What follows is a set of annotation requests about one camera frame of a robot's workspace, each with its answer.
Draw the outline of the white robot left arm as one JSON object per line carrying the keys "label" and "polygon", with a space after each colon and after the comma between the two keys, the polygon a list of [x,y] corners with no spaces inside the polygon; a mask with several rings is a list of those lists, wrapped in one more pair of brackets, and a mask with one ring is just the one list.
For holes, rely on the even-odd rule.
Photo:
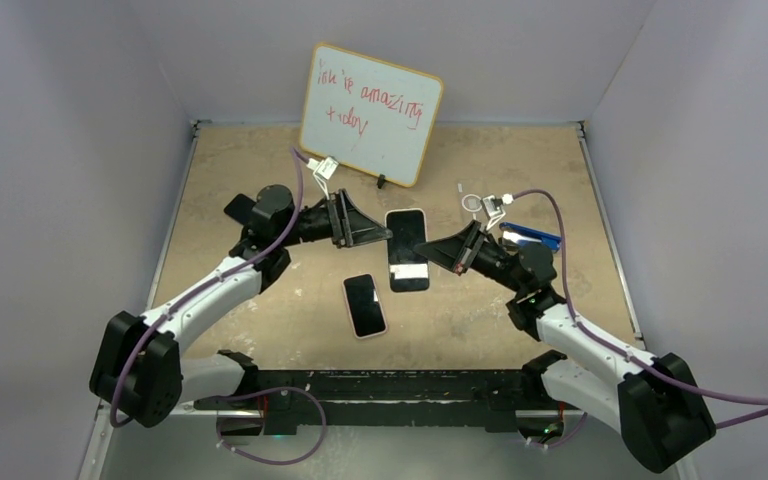
{"label": "white robot left arm", "polygon": [[89,390],[112,412],[150,428],[182,402],[220,396],[244,409],[257,399],[258,382],[242,354],[219,353],[205,363],[209,375],[184,369],[183,354],[237,306],[271,287],[290,266],[289,247],[320,240],[336,248],[385,241],[393,233],[360,211],[340,189],[301,207],[284,185],[254,198],[236,195],[225,214],[242,226],[239,241],[203,279],[172,300],[139,315],[121,311],[108,322],[89,378]]}

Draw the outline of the clear magsafe phone case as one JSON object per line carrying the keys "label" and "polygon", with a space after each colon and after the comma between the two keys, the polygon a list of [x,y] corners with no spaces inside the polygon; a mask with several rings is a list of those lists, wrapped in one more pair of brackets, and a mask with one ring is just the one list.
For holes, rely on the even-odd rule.
{"label": "clear magsafe phone case", "polygon": [[457,219],[462,224],[477,220],[486,225],[488,216],[482,199],[491,194],[487,182],[480,178],[462,178],[456,181],[455,188]]}

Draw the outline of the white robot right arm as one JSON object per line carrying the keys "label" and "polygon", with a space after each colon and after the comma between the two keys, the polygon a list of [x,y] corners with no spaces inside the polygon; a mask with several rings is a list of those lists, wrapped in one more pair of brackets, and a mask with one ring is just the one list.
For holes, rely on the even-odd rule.
{"label": "white robot right arm", "polygon": [[554,254],[537,242],[507,252],[477,221],[461,232],[420,243],[414,251],[457,275],[475,271],[510,289],[514,326],[550,351],[524,365],[524,399],[579,408],[615,430],[647,470],[662,473],[716,434],[704,399],[679,388],[695,379],[675,354],[657,357],[600,329],[552,286]]}

